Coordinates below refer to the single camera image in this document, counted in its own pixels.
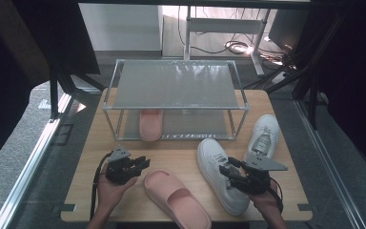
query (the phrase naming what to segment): floor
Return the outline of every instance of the floor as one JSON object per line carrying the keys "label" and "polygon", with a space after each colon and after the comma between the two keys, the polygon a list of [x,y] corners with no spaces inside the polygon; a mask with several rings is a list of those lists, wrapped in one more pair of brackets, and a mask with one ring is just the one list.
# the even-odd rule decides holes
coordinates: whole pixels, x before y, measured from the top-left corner
{"label": "floor", "polygon": [[[174,55],[179,55],[177,52],[171,51],[170,56],[164,58],[175,57]],[[224,58],[212,54],[207,54],[206,57],[203,55],[205,54],[194,54],[193,59]],[[244,85],[259,80],[249,58],[230,53],[226,56],[236,61]],[[112,64],[114,58],[126,58],[126,56],[99,52],[97,59],[101,74],[91,77],[103,85],[108,85],[114,68]],[[160,57],[132,55],[127,58]],[[271,63],[263,67],[266,73],[276,68]],[[25,190],[25,195],[8,228],[84,228],[87,225],[86,222],[62,221],[60,211],[64,210],[64,199],[101,92],[77,77],[72,78],[80,90],[72,95],[71,105],[64,112],[58,131],[42,156],[34,176],[30,178],[30,186]],[[303,115],[308,103],[304,100],[294,101],[291,97],[295,83],[269,94],[310,202],[309,206],[303,207],[312,209],[314,213],[313,218],[308,221],[288,221],[289,227],[366,228],[366,161],[353,142],[328,115],[324,102],[319,103],[316,110],[317,130],[311,130]],[[38,143],[49,118],[50,86],[46,83],[34,88],[29,107],[0,152],[0,210]],[[107,228],[115,227],[172,228],[173,226],[150,223],[107,225]],[[244,224],[215,225],[213,228],[267,228],[267,225],[264,221],[252,221]]]}

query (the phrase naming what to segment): slipper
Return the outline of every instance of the slipper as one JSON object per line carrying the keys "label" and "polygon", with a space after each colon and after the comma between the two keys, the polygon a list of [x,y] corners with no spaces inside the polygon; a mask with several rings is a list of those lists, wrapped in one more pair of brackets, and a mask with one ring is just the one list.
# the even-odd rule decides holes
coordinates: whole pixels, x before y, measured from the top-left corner
{"label": "slipper", "polygon": [[148,173],[145,192],[181,229],[210,229],[211,219],[189,189],[165,170]]}
{"label": "slipper", "polygon": [[139,114],[139,136],[145,141],[155,141],[162,136],[163,110],[146,109]]}

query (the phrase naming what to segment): white sneaker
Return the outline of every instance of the white sneaker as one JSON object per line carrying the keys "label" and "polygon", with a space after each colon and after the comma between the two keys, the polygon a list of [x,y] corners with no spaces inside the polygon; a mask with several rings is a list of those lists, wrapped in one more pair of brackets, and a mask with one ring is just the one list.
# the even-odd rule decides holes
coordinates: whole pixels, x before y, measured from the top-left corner
{"label": "white sneaker", "polygon": [[248,161],[247,156],[249,154],[261,154],[272,158],[275,154],[279,133],[280,127],[273,115],[265,114],[260,117],[254,124],[252,138],[248,145],[248,153],[246,153],[244,160]]}
{"label": "white sneaker", "polygon": [[240,175],[239,170],[228,163],[227,154],[216,140],[206,138],[200,142],[197,149],[197,164],[226,212],[239,216],[248,209],[249,197],[232,187],[228,178],[219,173],[219,165],[222,165],[232,173]]}

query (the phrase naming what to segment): white wall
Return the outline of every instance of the white wall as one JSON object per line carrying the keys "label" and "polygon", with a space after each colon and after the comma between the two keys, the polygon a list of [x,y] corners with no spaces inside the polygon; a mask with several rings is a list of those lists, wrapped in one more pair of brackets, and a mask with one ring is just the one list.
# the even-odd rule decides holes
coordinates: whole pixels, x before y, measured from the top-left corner
{"label": "white wall", "polygon": [[95,51],[162,50],[162,8],[79,4]]}

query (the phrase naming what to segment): glass shelf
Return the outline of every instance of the glass shelf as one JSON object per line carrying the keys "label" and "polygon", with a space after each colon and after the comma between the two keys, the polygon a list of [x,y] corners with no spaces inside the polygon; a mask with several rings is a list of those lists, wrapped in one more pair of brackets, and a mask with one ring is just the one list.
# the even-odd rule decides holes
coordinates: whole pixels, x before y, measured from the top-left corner
{"label": "glass shelf", "polygon": [[235,139],[250,107],[233,61],[117,60],[103,105],[116,140],[139,139],[143,109],[164,110],[161,139]]}

